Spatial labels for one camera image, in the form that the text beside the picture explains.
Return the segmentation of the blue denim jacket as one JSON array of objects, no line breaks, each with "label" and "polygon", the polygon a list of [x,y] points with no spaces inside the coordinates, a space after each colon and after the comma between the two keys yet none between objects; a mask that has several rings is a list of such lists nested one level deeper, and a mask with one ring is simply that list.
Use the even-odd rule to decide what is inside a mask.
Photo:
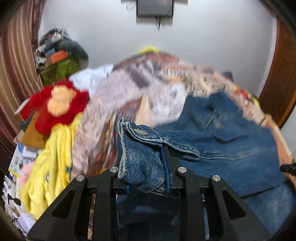
[{"label": "blue denim jacket", "polygon": [[273,134],[246,120],[223,92],[188,96],[177,121],[155,128],[123,118],[118,133],[118,177],[128,189],[117,206],[126,240],[179,240],[181,196],[165,188],[163,145],[195,174],[219,175],[265,226],[268,240],[293,236],[295,195],[280,171]]}]

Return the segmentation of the yellow garment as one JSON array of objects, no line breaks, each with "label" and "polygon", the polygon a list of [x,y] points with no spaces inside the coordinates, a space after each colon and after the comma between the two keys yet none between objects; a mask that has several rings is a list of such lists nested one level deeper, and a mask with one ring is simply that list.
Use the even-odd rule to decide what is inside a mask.
[{"label": "yellow garment", "polygon": [[45,148],[38,154],[29,178],[20,189],[23,208],[35,220],[70,183],[72,146],[82,115],[78,113],[69,125],[53,126]]}]

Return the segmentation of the brown wooden door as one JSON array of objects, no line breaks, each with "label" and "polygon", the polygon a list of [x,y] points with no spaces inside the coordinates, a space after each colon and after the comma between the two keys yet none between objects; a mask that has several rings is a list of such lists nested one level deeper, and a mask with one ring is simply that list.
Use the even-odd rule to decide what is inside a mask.
[{"label": "brown wooden door", "polygon": [[273,61],[259,103],[281,128],[295,107],[295,35],[280,19],[276,23]]}]

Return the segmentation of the red plush toy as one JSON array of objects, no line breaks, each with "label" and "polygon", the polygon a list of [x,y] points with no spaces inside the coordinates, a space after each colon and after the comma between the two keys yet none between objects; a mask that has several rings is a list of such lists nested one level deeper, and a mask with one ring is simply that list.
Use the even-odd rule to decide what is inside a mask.
[{"label": "red plush toy", "polygon": [[69,125],[74,117],[84,111],[90,99],[88,91],[78,90],[72,81],[63,79],[29,97],[20,115],[27,120],[32,112],[38,113],[35,128],[42,135],[49,135],[54,125]]}]

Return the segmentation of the printed comic pattern bedsheet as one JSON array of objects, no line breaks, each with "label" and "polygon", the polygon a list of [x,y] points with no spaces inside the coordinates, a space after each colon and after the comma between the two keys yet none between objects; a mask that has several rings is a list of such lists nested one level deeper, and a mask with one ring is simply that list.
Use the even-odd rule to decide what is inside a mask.
[{"label": "printed comic pattern bedsheet", "polygon": [[280,163],[290,164],[292,154],[278,125],[254,96],[210,67],[158,52],[117,64],[100,82],[74,138],[71,175],[99,174],[112,164],[118,154],[115,139],[120,118],[148,126],[170,123],[180,117],[187,96],[207,98],[219,91],[236,103],[245,119],[271,129]]}]

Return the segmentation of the white cloth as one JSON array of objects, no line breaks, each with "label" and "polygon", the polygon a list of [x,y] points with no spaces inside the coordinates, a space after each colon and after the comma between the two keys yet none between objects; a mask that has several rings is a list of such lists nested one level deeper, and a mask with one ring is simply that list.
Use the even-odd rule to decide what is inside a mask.
[{"label": "white cloth", "polygon": [[91,98],[100,82],[107,78],[113,69],[113,64],[102,65],[98,68],[85,68],[70,75],[69,80],[73,82],[76,89],[88,91]]}]

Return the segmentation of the green storage box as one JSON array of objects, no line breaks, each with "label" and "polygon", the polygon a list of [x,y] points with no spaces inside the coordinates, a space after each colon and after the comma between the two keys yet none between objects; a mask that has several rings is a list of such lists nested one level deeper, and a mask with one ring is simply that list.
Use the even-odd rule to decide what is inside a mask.
[{"label": "green storage box", "polygon": [[40,72],[43,86],[52,85],[55,82],[68,78],[80,69],[78,59],[74,56],[69,56]]}]

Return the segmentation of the orange box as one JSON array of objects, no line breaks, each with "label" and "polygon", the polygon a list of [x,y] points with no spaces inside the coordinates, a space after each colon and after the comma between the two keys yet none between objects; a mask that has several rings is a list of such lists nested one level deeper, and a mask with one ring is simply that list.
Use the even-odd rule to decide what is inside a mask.
[{"label": "orange box", "polygon": [[67,57],[68,57],[67,51],[65,50],[58,51],[47,58],[45,62],[45,68],[48,68],[49,66],[56,64]]}]

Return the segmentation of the dark grey bag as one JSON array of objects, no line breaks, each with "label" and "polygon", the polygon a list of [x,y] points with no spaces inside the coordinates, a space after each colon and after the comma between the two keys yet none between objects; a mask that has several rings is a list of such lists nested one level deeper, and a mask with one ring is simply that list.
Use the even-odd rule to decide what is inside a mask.
[{"label": "dark grey bag", "polygon": [[78,59],[81,69],[85,69],[88,67],[88,63],[89,63],[88,54],[78,42],[71,41],[71,40],[63,40],[55,44],[55,50],[56,51],[64,50],[66,52],[71,52],[72,55]]}]

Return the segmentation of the yellow pillow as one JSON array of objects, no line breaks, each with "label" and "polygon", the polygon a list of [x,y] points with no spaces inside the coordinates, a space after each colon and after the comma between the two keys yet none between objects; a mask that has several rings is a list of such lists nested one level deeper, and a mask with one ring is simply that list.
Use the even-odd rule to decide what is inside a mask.
[{"label": "yellow pillow", "polygon": [[158,52],[160,52],[160,49],[155,46],[145,46],[140,50],[139,54],[142,55],[147,53],[158,53]]}]

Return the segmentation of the striped brown curtain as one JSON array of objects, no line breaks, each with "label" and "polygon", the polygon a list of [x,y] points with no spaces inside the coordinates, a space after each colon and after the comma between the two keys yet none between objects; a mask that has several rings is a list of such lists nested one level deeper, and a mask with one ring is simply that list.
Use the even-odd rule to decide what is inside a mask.
[{"label": "striped brown curtain", "polygon": [[45,1],[8,1],[1,16],[1,164],[13,155],[21,118],[14,112],[42,88],[34,50]]}]

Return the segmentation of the black wall-mounted television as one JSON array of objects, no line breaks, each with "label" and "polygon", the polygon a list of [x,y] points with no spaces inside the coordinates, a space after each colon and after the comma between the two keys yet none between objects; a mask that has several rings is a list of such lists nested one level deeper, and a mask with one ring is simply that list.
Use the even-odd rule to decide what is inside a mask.
[{"label": "black wall-mounted television", "polygon": [[138,17],[172,17],[173,0],[137,0]]}]

